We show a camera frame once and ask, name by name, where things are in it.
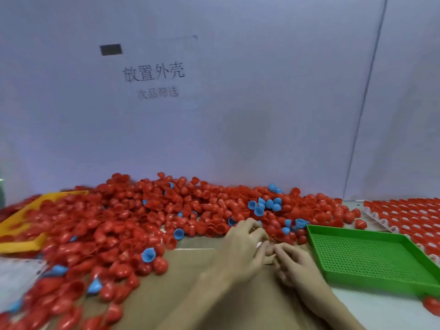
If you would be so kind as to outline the brown cardboard sheet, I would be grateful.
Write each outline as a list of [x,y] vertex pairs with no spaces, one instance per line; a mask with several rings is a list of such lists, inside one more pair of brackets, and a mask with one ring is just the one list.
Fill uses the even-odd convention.
[[[210,265],[215,249],[175,249],[165,253],[168,271],[141,277],[123,303],[123,317],[110,330],[155,330]],[[330,330],[281,286],[272,260],[251,281],[222,299],[198,330]]]

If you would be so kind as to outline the white paper sign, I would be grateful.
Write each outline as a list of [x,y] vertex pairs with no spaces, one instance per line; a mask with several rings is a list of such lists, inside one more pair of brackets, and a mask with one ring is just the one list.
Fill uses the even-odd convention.
[[102,56],[105,93],[126,108],[195,110],[204,96],[196,35],[120,42],[123,54]]

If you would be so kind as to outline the person's right hand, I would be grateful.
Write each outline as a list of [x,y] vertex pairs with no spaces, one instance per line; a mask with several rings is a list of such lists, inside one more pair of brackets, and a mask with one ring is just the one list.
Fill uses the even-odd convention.
[[322,304],[334,297],[312,256],[300,246],[275,244],[272,254],[279,279],[294,288],[303,302]]

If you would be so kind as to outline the scattered blue plastic shells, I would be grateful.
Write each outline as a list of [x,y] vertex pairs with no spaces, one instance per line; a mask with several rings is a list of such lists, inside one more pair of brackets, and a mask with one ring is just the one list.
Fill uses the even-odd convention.
[[[315,195],[301,196],[294,187],[285,194],[274,184],[266,187],[222,186],[185,177],[134,182],[129,175],[113,174],[107,182],[88,187],[78,185],[61,192],[88,190],[85,195],[68,195],[44,201],[39,210],[27,212],[31,228],[5,242],[34,239],[45,232],[39,251],[11,253],[35,256],[47,262],[43,277],[19,301],[17,309],[33,309],[40,302],[62,314],[83,295],[67,286],[88,277],[88,294],[104,301],[121,303],[139,286],[139,277],[162,275],[168,270],[166,250],[173,250],[185,237],[225,236],[249,217],[261,224],[271,239],[294,244],[307,243],[305,224],[313,219]],[[0,223],[41,195],[35,194],[0,210]]]

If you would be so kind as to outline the clear plastic bag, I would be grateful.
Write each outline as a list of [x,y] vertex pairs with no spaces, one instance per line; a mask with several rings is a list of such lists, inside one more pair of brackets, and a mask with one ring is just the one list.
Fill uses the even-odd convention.
[[46,269],[41,259],[0,256],[0,313],[19,301]]

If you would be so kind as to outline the person's left hand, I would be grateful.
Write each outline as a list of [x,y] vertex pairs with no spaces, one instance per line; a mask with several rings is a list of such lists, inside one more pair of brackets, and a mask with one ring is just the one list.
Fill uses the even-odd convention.
[[224,237],[212,267],[242,268],[246,271],[246,277],[239,283],[244,283],[261,269],[252,269],[251,261],[258,245],[264,241],[269,241],[269,237],[260,223],[253,218],[242,220]]

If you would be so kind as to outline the pile of red plastic shells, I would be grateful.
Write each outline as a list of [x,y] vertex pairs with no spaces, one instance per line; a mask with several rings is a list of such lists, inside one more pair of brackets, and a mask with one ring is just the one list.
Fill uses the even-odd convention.
[[26,210],[30,227],[19,234],[0,234],[2,243],[34,242],[40,246],[49,271],[66,266],[61,275],[36,280],[20,300],[26,315],[11,322],[10,310],[0,312],[0,330],[41,330],[62,315],[59,330],[73,330],[82,316],[78,300],[85,295],[84,278],[99,280],[104,316],[86,320],[85,330],[108,330],[123,315],[122,303],[140,286],[140,276],[168,271],[165,250],[184,236],[223,237],[210,266],[197,278],[184,299],[154,330],[198,330],[219,303],[253,279],[273,258],[278,281],[294,289],[302,303],[332,330],[366,330],[336,297],[315,261],[294,245],[305,234],[289,231],[278,237],[288,219],[322,216],[324,223],[341,209],[342,201],[323,194],[300,196],[293,188],[283,194],[273,186],[223,187],[196,177],[174,179],[163,172],[157,180],[137,183],[129,175],[113,174],[86,194],[69,192],[57,200],[44,199],[38,209]]

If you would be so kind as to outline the person's left forearm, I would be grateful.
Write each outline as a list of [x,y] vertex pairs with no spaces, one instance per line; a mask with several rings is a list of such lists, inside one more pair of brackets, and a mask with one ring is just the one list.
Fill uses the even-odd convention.
[[212,309],[245,280],[242,268],[210,267],[155,330],[196,330]]

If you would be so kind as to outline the yellow plastic tray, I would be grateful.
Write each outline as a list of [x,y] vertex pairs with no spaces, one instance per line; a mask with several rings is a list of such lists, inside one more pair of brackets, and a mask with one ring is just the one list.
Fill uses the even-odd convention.
[[29,230],[31,228],[31,224],[25,221],[27,212],[30,210],[39,210],[41,204],[44,201],[56,201],[68,195],[85,195],[87,193],[89,193],[88,190],[77,190],[43,194],[32,201],[30,204],[26,205],[21,210],[9,216],[7,219],[0,223],[0,254],[25,253],[41,250],[47,239],[47,234],[45,232],[42,232],[32,240],[22,242],[16,240],[5,242],[3,240],[3,237],[16,237],[19,234]]

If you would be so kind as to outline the single red plastic shell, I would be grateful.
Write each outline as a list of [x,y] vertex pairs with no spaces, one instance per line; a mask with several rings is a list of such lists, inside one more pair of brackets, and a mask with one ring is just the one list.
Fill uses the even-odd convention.
[[431,314],[440,317],[440,301],[431,296],[427,296],[423,299],[422,304]]

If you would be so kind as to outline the green perforated plastic tray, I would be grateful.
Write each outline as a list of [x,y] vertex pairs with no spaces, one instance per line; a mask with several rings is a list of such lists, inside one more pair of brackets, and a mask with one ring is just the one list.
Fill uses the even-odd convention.
[[440,267],[400,234],[310,225],[308,241],[328,283],[440,298]]

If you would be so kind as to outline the person's right forearm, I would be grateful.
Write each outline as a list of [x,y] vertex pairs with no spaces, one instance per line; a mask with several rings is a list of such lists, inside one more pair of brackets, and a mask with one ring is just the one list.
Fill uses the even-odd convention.
[[366,330],[326,282],[311,283],[296,290],[305,305],[332,330]]

